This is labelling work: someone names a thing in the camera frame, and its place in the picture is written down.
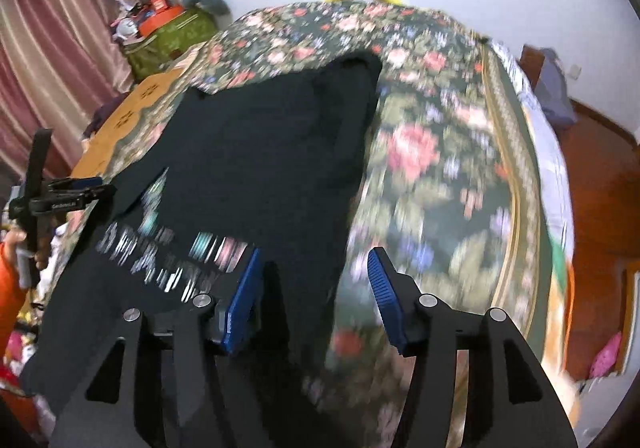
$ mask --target shirt sleeve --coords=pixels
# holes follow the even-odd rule
[[[4,244],[0,244],[0,354],[4,354],[26,294],[18,285],[14,268],[4,259]]]

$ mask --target silver bolt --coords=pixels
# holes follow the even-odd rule
[[[209,295],[197,295],[193,299],[193,304],[196,307],[206,307],[211,303],[211,297]]]
[[[131,309],[127,309],[122,317],[127,322],[135,322],[138,318],[140,318],[140,310],[132,307]]]
[[[491,311],[489,311],[489,316],[497,322],[504,322],[505,320],[507,320],[507,313],[497,307],[494,307]]]
[[[430,295],[430,293],[420,295],[418,301],[425,307],[434,307],[438,303],[438,299],[433,295]]]

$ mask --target wall outlet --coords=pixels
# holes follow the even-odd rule
[[[571,80],[578,80],[578,76],[582,72],[582,67],[577,66],[576,64],[571,64],[569,71],[567,71],[566,75],[571,78]]]

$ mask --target hand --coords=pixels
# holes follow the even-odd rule
[[[27,234],[20,228],[12,228],[4,238],[4,259],[7,264],[14,268],[17,272],[17,253],[18,245],[27,238]],[[36,268],[42,271],[49,264],[51,256],[51,237],[46,235],[38,239],[38,251],[35,253]]]

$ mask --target curtain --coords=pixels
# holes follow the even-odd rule
[[[64,176],[102,104],[132,83],[111,40],[115,0],[0,0],[0,159],[22,174],[38,127],[51,127],[46,174]]]

